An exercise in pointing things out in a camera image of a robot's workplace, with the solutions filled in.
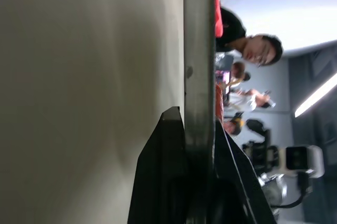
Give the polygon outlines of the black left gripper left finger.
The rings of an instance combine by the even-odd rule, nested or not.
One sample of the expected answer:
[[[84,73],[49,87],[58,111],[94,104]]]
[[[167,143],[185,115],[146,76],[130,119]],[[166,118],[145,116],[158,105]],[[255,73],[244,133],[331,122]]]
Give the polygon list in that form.
[[[185,224],[189,165],[180,108],[163,112],[136,166],[128,224]]]

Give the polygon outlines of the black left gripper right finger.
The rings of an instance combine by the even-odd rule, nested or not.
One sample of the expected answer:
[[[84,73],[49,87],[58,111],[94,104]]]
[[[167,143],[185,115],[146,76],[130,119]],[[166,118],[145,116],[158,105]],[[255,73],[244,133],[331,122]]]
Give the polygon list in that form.
[[[212,224],[277,224],[252,164],[215,123]]]

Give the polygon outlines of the black bag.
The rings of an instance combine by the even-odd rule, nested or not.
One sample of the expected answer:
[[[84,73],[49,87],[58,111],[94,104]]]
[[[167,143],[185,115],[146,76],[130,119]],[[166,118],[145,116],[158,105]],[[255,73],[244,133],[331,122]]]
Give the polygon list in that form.
[[[246,126],[248,127],[249,130],[256,132],[258,134],[263,134],[265,131],[263,123],[260,120],[248,119],[246,120]]]

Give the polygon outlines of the person in white shirt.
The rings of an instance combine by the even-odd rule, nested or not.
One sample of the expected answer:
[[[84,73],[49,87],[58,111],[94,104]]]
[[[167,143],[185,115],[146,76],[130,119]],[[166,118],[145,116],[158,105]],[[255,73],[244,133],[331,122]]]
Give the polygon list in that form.
[[[235,62],[231,67],[229,87],[229,107],[239,112],[251,112],[256,108],[273,108],[275,102],[271,100],[269,91],[260,93],[255,89],[243,90],[238,88],[241,83],[251,79],[251,74],[245,70],[245,64]]]

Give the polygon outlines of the long ceiling light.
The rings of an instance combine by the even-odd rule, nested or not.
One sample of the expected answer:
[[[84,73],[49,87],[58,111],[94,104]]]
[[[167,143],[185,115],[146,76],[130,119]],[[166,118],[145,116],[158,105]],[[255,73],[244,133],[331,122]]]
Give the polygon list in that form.
[[[331,92],[337,86],[337,73],[329,78],[324,84],[322,84],[317,90],[315,90],[301,105],[295,110],[294,117],[301,116],[304,112],[310,109],[324,96]]]

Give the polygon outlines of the person in black shirt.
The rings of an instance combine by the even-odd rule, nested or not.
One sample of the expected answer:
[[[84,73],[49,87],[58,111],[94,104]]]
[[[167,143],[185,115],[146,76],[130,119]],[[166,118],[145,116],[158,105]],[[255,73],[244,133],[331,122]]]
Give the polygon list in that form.
[[[257,66],[277,63],[283,54],[281,41],[273,35],[248,36],[241,20],[231,11],[220,7],[222,36],[215,39],[215,51],[237,51],[241,58]]]

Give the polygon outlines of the red cloth strip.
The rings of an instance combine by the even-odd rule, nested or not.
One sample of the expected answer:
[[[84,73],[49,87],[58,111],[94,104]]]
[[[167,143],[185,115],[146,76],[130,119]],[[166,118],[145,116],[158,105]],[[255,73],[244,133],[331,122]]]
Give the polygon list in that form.
[[[220,38],[223,35],[223,22],[220,9],[220,0],[215,0],[215,37]]]

